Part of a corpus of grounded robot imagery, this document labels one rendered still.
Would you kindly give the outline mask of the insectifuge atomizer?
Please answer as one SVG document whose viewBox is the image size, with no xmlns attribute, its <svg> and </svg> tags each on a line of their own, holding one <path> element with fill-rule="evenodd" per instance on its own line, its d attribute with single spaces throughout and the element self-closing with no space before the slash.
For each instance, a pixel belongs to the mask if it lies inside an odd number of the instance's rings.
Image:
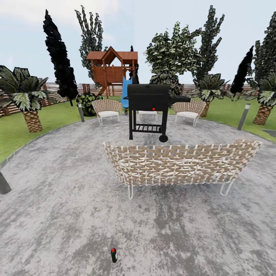
<svg viewBox="0 0 276 276">
<path fill-rule="evenodd" d="M 113 248 L 111 250 L 111 255 L 112 255 L 112 261 L 113 261 L 113 263 L 116 263 L 117 262 L 117 252 L 116 252 L 115 248 Z"/>
</svg>

